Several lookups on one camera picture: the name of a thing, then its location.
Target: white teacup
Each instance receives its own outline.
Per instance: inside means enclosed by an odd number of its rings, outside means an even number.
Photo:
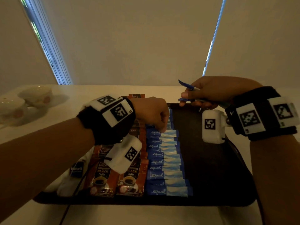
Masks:
[[[14,125],[24,119],[27,106],[23,99],[0,99],[0,124]]]
[[[53,99],[52,90],[47,86],[36,86],[25,89],[18,96],[24,99],[27,105],[36,108],[49,105]]]

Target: right arm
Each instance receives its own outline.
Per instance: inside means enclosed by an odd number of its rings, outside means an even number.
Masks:
[[[182,98],[231,102],[247,91],[261,87],[256,81],[228,76],[205,76],[192,83],[200,90]],[[213,109],[216,104],[196,101],[193,106]],[[300,224],[300,144],[292,135],[271,137],[250,143],[253,178],[266,224]]]

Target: person's right hand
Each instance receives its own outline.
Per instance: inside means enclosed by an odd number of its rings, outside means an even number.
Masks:
[[[190,91],[186,89],[181,93],[185,99],[208,99],[211,101],[232,102],[232,99],[247,91],[260,88],[262,85],[254,80],[233,77],[233,76],[203,76],[191,85],[200,90]],[[180,106],[185,105],[185,101],[180,101]],[[218,105],[211,102],[192,102],[192,106],[215,109]]]

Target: white table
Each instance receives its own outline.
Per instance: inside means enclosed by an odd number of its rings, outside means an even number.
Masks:
[[[1,97],[12,98],[23,88],[16,88]],[[146,97],[164,98],[167,102],[176,103],[182,86],[100,86],[100,85],[51,85],[54,101],[51,108],[36,113],[31,109],[31,122],[18,127],[0,126],[0,144],[30,132],[65,121],[77,115],[81,106],[94,98],[104,94],[119,95],[146,94]],[[286,95],[299,93],[298,89],[284,90]],[[251,169],[249,140],[241,135],[235,135],[231,128],[226,134],[241,152],[246,165]],[[58,224],[65,205],[42,205],[29,201],[1,225],[8,224]],[[134,223],[146,224],[260,224],[260,216],[256,203],[245,208],[221,208],[220,217],[217,207],[183,207],[183,206],[126,206],[126,205],[72,205],[66,216],[64,224],[119,224],[130,225]]]

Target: white camera device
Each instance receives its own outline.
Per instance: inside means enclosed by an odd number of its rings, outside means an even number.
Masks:
[[[205,110],[202,113],[202,139],[206,143],[222,144],[225,141],[225,127],[227,116],[220,110]]]

